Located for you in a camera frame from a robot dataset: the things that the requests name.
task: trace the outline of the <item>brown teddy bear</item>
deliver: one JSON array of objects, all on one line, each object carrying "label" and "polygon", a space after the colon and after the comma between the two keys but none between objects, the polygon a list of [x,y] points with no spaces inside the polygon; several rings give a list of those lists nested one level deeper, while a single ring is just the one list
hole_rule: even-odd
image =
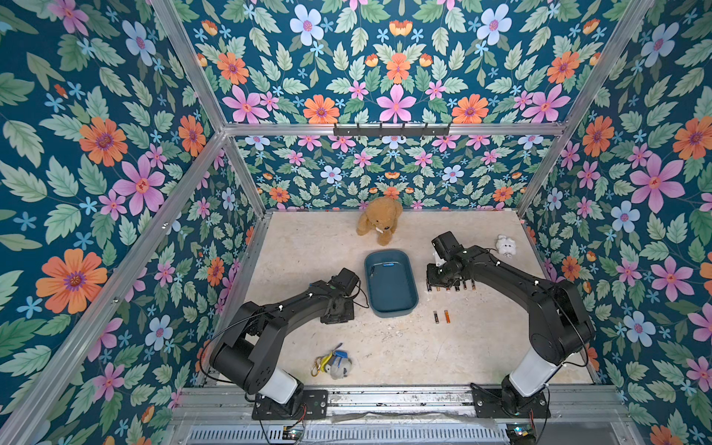
[{"label": "brown teddy bear", "polygon": [[371,229],[379,232],[378,244],[387,245],[398,226],[398,217],[403,213],[403,206],[400,202],[389,197],[376,198],[368,204],[366,210],[358,220],[356,233],[364,236]]}]

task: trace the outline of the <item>beige floor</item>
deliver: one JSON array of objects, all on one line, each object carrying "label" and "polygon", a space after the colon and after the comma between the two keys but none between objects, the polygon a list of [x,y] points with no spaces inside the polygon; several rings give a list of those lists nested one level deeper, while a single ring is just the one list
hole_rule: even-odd
[{"label": "beige floor", "polygon": [[[356,234],[357,212],[276,213],[272,216],[246,300],[275,303],[304,291],[309,282],[328,281],[342,267],[365,278],[364,259],[383,249],[376,232]],[[306,384],[498,384],[529,348],[527,313],[494,289],[428,293],[426,264],[433,261],[430,240],[452,231],[464,246],[494,247],[498,234],[517,243],[510,264],[543,276],[513,211],[405,212],[387,248],[410,258],[419,304],[410,315],[379,318],[356,307],[355,320],[323,325],[312,320],[284,342],[279,365]],[[437,310],[440,323],[435,324]],[[445,322],[448,310],[452,323]],[[355,360],[352,374],[334,381],[311,377],[314,358],[343,342]],[[570,360],[580,362],[580,356]],[[591,383],[586,369],[567,367],[556,383]]]}]

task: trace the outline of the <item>white plush toy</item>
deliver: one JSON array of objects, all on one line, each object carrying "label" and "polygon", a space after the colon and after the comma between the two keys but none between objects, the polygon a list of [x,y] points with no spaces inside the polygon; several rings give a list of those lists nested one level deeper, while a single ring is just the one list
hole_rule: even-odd
[{"label": "white plush toy", "polygon": [[497,247],[497,252],[507,258],[512,258],[512,255],[516,255],[517,253],[517,246],[514,240],[506,235],[498,236],[497,244],[495,246]]}]

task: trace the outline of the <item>metal grille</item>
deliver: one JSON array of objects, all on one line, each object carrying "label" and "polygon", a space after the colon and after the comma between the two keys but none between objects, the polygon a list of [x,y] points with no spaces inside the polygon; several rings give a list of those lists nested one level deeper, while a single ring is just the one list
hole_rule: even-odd
[{"label": "metal grille", "polygon": [[[265,425],[272,444],[292,444],[282,440],[282,425]],[[301,443],[341,444],[506,444],[504,429],[489,429],[479,425],[463,424],[410,424],[410,425],[309,425]],[[257,425],[194,426],[190,445],[214,444],[266,444],[263,432]]]}]

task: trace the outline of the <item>blue plastic tray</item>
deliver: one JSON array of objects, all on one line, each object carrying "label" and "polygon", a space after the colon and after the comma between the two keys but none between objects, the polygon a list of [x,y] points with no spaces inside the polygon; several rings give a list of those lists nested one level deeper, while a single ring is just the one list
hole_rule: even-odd
[{"label": "blue plastic tray", "polygon": [[408,255],[398,250],[374,252],[365,265],[373,312],[381,318],[410,314],[418,305],[418,290]]}]

